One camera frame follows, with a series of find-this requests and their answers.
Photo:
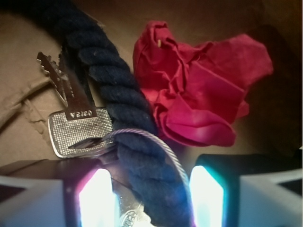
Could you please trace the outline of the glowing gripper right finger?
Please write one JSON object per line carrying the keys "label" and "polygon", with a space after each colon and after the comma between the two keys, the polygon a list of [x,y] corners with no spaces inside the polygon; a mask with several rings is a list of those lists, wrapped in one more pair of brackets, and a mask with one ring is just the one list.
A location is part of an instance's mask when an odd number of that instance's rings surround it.
{"label": "glowing gripper right finger", "polygon": [[302,163],[261,154],[202,154],[191,171],[196,227],[300,227]]}

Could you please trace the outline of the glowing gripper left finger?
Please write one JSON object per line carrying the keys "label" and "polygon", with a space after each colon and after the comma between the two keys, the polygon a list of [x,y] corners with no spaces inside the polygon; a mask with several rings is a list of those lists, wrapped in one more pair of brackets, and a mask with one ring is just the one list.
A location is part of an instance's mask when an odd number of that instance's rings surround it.
{"label": "glowing gripper left finger", "polygon": [[0,169],[3,227],[116,227],[118,200],[98,160],[27,160]]}

